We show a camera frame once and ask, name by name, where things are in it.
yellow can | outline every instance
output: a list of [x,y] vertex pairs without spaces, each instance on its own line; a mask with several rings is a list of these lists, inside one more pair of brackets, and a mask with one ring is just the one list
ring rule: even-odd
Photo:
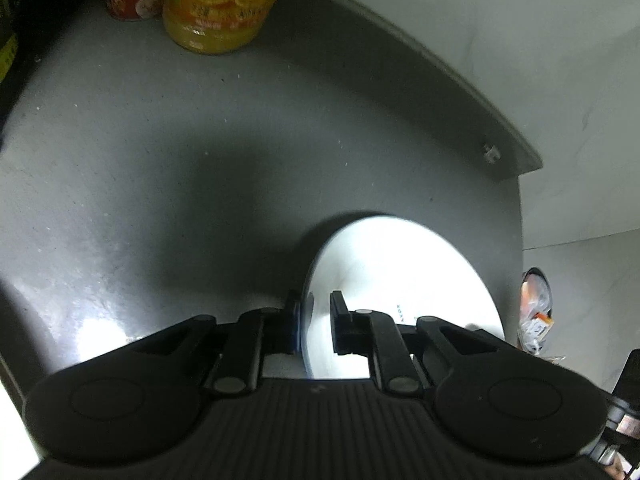
[[165,0],[162,17],[172,39],[189,50],[220,54],[256,37],[276,0]]

bolt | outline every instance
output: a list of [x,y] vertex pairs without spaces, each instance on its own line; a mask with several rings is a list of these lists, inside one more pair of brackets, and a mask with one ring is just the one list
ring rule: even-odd
[[213,383],[213,389],[219,394],[239,394],[246,388],[246,383],[237,377],[220,377]]
[[411,377],[394,377],[389,381],[389,389],[396,394],[413,394],[420,387],[420,383]]
[[502,154],[495,144],[492,144],[491,146],[485,144],[482,147],[482,156],[484,156],[484,160],[489,164],[495,164],[498,160],[500,160]]

white plate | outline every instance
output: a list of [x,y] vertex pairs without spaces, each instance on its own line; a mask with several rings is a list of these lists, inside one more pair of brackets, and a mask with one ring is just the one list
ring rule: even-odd
[[462,254],[420,224],[374,216],[339,230],[306,277],[302,351],[314,379],[369,377],[365,357],[334,354],[329,318],[333,290],[342,291],[349,310],[379,310],[402,324],[436,316],[504,339],[494,302]]

gray shelf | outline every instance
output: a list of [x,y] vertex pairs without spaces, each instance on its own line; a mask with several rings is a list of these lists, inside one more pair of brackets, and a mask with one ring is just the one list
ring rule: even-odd
[[5,133],[0,354],[20,390],[84,358],[88,319],[132,339],[277,304],[333,231],[373,212],[449,239],[514,340],[509,164],[526,150],[436,62],[331,0],[279,1],[255,43],[219,57],[88,0]]

ribbed rubber surface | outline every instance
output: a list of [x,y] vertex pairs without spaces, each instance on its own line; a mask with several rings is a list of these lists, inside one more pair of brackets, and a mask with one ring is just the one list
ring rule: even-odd
[[606,480],[589,459],[509,466],[453,443],[416,400],[369,380],[264,380],[256,394],[212,405],[177,447],[117,468],[46,460],[29,480]]

